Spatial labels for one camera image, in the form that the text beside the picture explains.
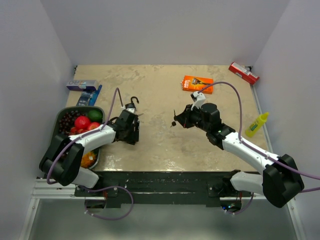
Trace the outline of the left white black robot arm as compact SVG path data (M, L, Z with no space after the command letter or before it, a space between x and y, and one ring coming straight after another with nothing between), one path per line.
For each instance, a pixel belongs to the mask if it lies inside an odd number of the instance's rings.
M139 141L139 125L139 116L125 109L114 122L107 121L85 133L57 134L40 161L39 169L46 174L49 185L74 184L85 187L92 196L99 196L104 184L93 170L81 167L83 156L114 142L134 145Z

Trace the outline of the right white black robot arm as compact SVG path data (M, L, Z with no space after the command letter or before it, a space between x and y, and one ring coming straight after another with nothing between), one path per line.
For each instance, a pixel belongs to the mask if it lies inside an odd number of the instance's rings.
M304 190L302 177L291 156L278 156L239 137L238 132L222 122L215 104L205 103L201 107L188 104L173 119L185 129L197 127L205 131L212 145L237 156L257 171L256 174L236 171L222 185L227 196L246 191L263 195L273 206L281 208Z

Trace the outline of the black Kaijing padlock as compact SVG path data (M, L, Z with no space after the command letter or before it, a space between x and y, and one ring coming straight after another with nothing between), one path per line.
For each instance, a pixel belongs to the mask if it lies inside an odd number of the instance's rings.
M136 96L132 96L132 97L130 98L130 103L135 104L135 107L136 107L136 104L139 104L140 101L139 101L139 99L138 99Z

